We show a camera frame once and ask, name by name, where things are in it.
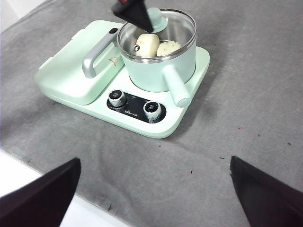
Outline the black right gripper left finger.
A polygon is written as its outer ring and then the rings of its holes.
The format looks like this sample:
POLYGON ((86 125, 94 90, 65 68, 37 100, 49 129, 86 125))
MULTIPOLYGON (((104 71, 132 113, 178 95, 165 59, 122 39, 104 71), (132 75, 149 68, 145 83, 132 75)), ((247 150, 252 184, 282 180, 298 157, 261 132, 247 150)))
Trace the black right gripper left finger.
POLYGON ((74 197, 81 173, 73 158, 0 199, 2 227, 58 227, 74 197))

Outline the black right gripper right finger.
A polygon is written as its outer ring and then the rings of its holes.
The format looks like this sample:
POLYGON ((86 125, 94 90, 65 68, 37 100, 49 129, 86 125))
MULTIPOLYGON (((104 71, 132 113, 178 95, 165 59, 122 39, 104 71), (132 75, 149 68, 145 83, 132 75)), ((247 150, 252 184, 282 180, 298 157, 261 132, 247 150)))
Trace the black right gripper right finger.
POLYGON ((231 157, 236 195, 252 227, 301 227, 303 193, 237 156, 231 157))

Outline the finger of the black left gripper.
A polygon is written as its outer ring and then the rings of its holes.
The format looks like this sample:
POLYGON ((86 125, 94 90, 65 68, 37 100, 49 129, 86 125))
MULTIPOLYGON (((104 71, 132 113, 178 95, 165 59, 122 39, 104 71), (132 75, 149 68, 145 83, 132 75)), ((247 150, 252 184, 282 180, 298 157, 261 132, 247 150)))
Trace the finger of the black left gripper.
POLYGON ((112 8, 113 14, 140 29, 151 33, 152 23, 143 0, 119 0, 112 8))

